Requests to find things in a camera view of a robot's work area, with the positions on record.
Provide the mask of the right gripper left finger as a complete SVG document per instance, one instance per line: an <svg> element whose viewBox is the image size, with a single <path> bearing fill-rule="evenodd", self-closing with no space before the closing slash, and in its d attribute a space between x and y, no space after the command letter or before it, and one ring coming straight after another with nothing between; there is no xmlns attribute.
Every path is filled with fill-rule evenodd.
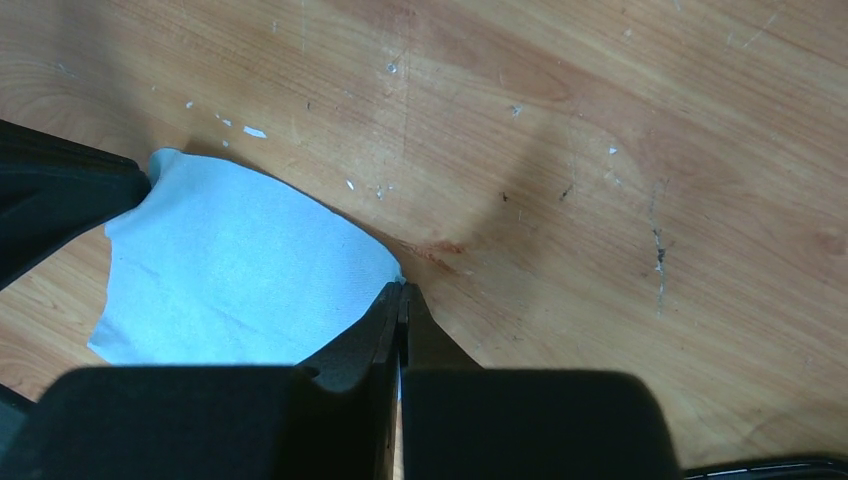
<svg viewBox="0 0 848 480"><path fill-rule="evenodd" d="M402 288L283 366L89 367L60 377L5 479L389 479Z"/></svg>

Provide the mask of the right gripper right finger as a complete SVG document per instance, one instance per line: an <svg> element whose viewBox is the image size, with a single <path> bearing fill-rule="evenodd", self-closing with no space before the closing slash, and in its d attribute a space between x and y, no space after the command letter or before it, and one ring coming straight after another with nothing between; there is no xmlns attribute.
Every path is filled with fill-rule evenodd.
<svg viewBox="0 0 848 480"><path fill-rule="evenodd" d="M483 368L404 287L408 479L678 479L662 410L616 371Z"/></svg>

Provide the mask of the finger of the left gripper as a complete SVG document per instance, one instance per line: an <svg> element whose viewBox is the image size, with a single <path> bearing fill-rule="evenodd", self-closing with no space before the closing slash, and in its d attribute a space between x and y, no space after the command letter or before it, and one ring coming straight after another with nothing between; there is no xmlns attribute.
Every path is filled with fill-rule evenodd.
<svg viewBox="0 0 848 480"><path fill-rule="evenodd" d="M150 191L131 159L3 120L1 287Z"/></svg>

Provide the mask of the blue lens cloth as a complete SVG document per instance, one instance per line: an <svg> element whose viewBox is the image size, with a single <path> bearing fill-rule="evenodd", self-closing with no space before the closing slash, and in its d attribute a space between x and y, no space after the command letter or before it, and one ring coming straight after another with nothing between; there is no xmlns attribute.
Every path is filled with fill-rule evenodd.
<svg viewBox="0 0 848 480"><path fill-rule="evenodd" d="M291 365L402 277L378 240L236 163L156 151L152 190L109 221L107 301L88 341L112 365Z"/></svg>

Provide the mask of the dark aviator sunglasses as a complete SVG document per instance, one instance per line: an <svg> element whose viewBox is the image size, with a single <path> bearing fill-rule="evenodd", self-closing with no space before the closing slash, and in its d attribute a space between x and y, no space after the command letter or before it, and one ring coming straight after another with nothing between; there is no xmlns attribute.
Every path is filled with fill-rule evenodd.
<svg viewBox="0 0 848 480"><path fill-rule="evenodd" d="M735 462L686 470L686 480L846 479L847 461L828 457Z"/></svg>

